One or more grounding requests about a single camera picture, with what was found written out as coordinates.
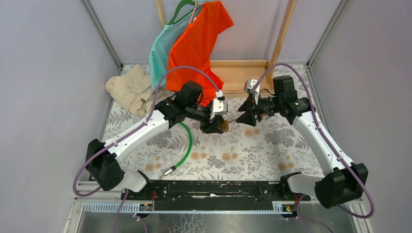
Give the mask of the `brass padlock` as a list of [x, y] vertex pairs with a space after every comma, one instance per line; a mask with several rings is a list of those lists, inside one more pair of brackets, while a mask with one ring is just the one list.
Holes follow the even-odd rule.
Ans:
[[229, 130], [229, 121], [224, 120], [219, 124], [219, 126], [220, 126], [222, 133], [227, 132]]

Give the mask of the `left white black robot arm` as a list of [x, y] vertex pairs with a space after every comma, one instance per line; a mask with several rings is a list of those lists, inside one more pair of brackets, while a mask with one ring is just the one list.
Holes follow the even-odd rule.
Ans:
[[227, 101], [222, 90], [215, 93], [215, 98], [207, 106], [200, 105], [199, 97], [205, 99], [202, 87], [189, 81], [173, 96], [157, 103], [133, 127], [104, 142], [97, 138], [90, 141], [86, 151], [86, 170], [99, 188], [110, 191], [120, 187], [131, 190], [140, 200], [146, 199], [151, 192], [147, 179], [121, 167], [135, 149], [186, 118], [200, 122], [203, 133], [226, 132], [227, 121], [223, 116], [227, 114]]

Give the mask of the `green cable lock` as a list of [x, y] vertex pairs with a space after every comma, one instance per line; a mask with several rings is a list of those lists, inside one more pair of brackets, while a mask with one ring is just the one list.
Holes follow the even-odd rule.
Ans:
[[189, 127], [188, 127], [185, 123], [181, 122], [181, 123], [179, 123], [179, 125], [180, 125], [183, 129], [185, 129], [185, 131], [186, 131], [186, 133], [187, 133], [187, 140], [186, 140], [187, 145], [186, 145], [185, 147], [183, 147], [183, 144], [180, 144], [180, 145], [177, 145], [177, 146], [172, 146], [172, 145], [170, 145], [170, 146], [168, 146], [168, 148], [169, 148], [169, 149], [176, 149], [176, 150], [177, 150], [177, 149], [179, 149], [179, 150], [185, 149], [185, 153], [184, 153], [184, 155], [182, 156], [182, 158], [179, 159], [178, 162], [176, 162], [175, 165], [170, 166], [168, 169], [164, 170], [164, 172], [160, 175], [160, 178], [161, 178], [161, 179], [164, 178], [164, 177], [166, 177], [166, 176], [168, 176], [168, 175], [170, 175], [170, 174], [171, 174], [172, 172], [174, 172], [177, 168], [179, 168], [179, 167], [187, 160], [187, 158], [188, 158], [189, 155], [190, 155], [190, 152], [191, 152], [191, 149], [192, 149], [192, 146], [193, 146], [193, 135], [192, 135]]

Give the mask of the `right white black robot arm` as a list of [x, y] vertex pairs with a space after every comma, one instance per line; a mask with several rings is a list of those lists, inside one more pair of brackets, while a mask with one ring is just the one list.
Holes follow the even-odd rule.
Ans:
[[323, 178], [304, 175], [300, 172], [284, 175], [280, 179], [279, 195], [291, 200], [297, 194], [315, 197], [329, 209], [365, 195], [371, 198], [365, 187], [368, 169], [363, 163], [356, 164], [337, 145], [324, 129], [315, 108], [308, 98], [299, 98], [291, 76], [273, 79], [275, 93], [272, 97], [260, 95], [260, 85], [248, 79], [244, 91], [246, 101], [238, 109], [242, 113], [237, 123], [256, 126], [263, 115], [279, 113], [304, 138], [319, 162]]

